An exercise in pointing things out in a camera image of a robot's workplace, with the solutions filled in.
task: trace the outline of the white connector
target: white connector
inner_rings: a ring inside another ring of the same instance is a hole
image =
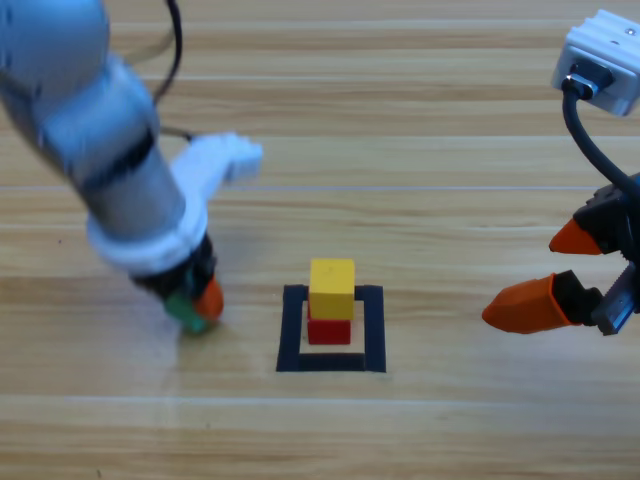
[[[261,145],[235,133],[196,137],[173,161],[171,171],[185,192],[197,192],[206,202],[224,183],[236,183],[259,174]]]
[[[613,115],[626,116],[640,96],[640,25],[605,10],[568,33],[553,74],[552,85],[561,89],[571,66],[591,60],[608,68],[611,86],[587,100]]]

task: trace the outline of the yellow block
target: yellow block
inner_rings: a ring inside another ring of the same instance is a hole
[[[311,260],[309,306],[316,320],[353,320],[356,266],[348,258]]]

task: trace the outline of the black cable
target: black cable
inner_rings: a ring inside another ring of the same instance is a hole
[[[171,14],[171,21],[173,23],[173,32],[175,36],[175,54],[173,57],[173,64],[171,65],[171,70],[169,74],[165,78],[164,82],[160,87],[156,90],[154,94],[154,101],[156,105],[160,102],[162,97],[167,93],[169,88],[171,88],[171,84],[180,69],[180,62],[182,61],[182,18],[180,15],[180,8],[178,7],[176,0],[165,0],[167,3],[167,8],[169,8],[169,13]]]
[[[175,53],[173,57],[173,63],[171,65],[171,69],[169,70],[169,74],[165,78],[164,82],[160,87],[156,90],[153,95],[155,105],[160,103],[162,97],[166,95],[173,84],[173,81],[180,69],[180,63],[182,61],[182,49],[183,49],[183,32],[182,32],[182,18],[180,14],[180,7],[178,6],[177,0],[165,0],[167,4],[167,8],[169,9],[169,13],[171,15],[171,22],[173,24],[173,40],[175,41]],[[163,43],[161,43],[157,50],[162,50],[163,47],[167,45],[168,39],[165,38]],[[191,142],[195,137],[195,134],[175,127],[167,127],[163,126],[160,129],[160,133],[163,135],[169,135],[179,138],[184,138],[186,141]]]
[[[564,89],[562,111],[569,133],[587,160],[620,191],[640,204],[640,186],[602,153],[582,126],[578,116],[578,101],[580,99],[581,92],[577,88]]]
[[[169,135],[171,137],[184,138],[187,142],[193,141],[193,139],[196,137],[194,133],[176,127],[162,127],[160,129],[160,133],[162,133],[163,135]]]

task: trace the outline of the red block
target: red block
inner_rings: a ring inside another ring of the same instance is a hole
[[[309,320],[309,345],[349,345],[351,320]]]

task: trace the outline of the black tape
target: black tape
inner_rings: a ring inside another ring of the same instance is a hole
[[[98,190],[131,174],[142,166],[154,145],[153,133],[147,131],[145,136],[128,152],[120,158],[116,158],[108,168],[86,180],[82,189],[84,191]]]
[[[386,372],[384,299],[382,287],[356,286],[356,301],[364,302],[364,353],[300,353],[302,307],[308,300],[306,285],[285,285],[278,372]]]

